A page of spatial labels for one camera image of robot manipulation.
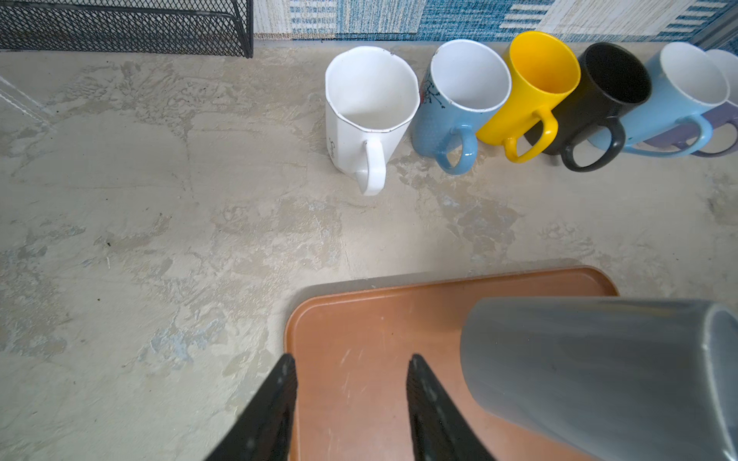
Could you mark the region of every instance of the orange tray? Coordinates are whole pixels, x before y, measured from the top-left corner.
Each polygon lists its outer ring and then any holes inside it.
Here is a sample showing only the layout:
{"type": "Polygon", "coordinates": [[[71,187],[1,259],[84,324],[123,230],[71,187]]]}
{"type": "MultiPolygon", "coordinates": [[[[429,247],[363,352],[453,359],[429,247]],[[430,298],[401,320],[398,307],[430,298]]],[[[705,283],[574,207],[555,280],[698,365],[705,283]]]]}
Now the orange tray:
{"type": "Polygon", "coordinates": [[[591,461],[490,415],[461,373],[461,328],[479,299],[618,296],[604,273],[580,266],[315,297],[292,313],[285,350],[297,362],[291,461],[410,461],[407,363],[425,357],[461,414],[500,461],[591,461]]]}

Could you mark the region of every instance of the concrete floor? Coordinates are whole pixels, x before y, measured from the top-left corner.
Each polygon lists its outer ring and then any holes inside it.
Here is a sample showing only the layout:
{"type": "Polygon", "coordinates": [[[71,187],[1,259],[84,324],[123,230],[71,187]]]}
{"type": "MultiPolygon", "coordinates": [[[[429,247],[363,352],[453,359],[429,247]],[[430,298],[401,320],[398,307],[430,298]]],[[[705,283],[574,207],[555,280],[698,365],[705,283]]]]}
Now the concrete floor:
{"type": "MultiPolygon", "coordinates": [[[[419,77],[435,49],[385,45],[419,77]]],[[[349,46],[0,54],[0,459],[201,460],[316,294],[590,264],[736,305],[738,155],[451,177],[405,140],[362,197],[325,151],[349,46]]]]}

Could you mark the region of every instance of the yellow mug handle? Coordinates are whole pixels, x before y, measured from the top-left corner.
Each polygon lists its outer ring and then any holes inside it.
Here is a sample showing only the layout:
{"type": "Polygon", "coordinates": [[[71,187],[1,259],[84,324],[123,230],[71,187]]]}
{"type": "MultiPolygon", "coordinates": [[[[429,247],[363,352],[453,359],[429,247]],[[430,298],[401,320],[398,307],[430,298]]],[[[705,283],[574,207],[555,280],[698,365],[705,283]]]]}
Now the yellow mug handle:
{"type": "Polygon", "coordinates": [[[528,152],[521,156],[517,155],[517,138],[504,139],[503,146],[505,146],[505,156],[510,162],[527,162],[550,146],[551,143],[554,142],[556,135],[559,133],[559,123],[556,121],[556,118],[554,118],[550,109],[538,108],[533,111],[533,115],[541,119],[541,122],[543,122],[543,132],[541,133],[541,137],[528,152]]]}

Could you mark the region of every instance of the blue patterned wallpaper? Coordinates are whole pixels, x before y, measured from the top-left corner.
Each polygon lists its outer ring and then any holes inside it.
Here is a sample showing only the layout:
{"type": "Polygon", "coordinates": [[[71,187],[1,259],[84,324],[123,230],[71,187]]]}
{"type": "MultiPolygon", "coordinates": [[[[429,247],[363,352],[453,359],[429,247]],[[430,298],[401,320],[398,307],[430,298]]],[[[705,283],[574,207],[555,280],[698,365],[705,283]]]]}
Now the blue patterned wallpaper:
{"type": "Polygon", "coordinates": [[[509,41],[687,41],[738,0],[255,0],[255,37],[509,41]]]}

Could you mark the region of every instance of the light blue mug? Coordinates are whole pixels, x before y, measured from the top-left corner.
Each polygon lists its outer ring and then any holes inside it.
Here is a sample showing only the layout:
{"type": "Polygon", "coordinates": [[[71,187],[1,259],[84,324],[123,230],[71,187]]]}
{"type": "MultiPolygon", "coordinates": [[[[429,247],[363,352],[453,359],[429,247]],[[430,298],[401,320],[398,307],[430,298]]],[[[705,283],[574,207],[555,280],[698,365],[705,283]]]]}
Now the light blue mug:
{"type": "Polygon", "coordinates": [[[477,131],[510,96],[512,80],[505,61],[471,40],[451,40],[433,55],[420,88],[420,108],[410,124],[413,148],[434,158],[443,170],[461,175],[477,159],[477,131]],[[451,165],[448,154],[463,145],[451,165]]]}
{"type": "MultiPolygon", "coordinates": [[[[705,147],[712,138],[712,125],[702,114],[728,99],[725,75],[703,50],[684,42],[667,44],[645,66],[653,90],[644,104],[620,118],[627,137],[622,151],[670,158],[687,156],[705,147]],[[632,147],[683,123],[694,123],[700,129],[697,140],[687,148],[657,152],[632,147]]],[[[610,132],[598,131],[589,141],[606,150],[610,146],[610,132]]]]}

